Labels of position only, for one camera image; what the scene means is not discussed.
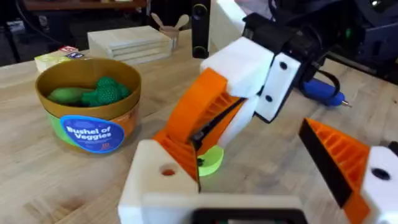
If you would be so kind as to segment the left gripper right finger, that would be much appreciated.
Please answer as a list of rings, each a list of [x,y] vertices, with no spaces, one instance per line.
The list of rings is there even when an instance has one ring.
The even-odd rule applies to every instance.
[[[368,146],[310,118],[298,135],[350,223],[397,224],[397,142]]]

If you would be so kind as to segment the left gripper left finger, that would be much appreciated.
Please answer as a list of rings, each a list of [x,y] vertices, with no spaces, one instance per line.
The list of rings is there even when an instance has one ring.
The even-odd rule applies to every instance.
[[[143,223],[143,196],[148,193],[197,194],[198,183],[155,140],[141,140],[118,204],[122,224]]]

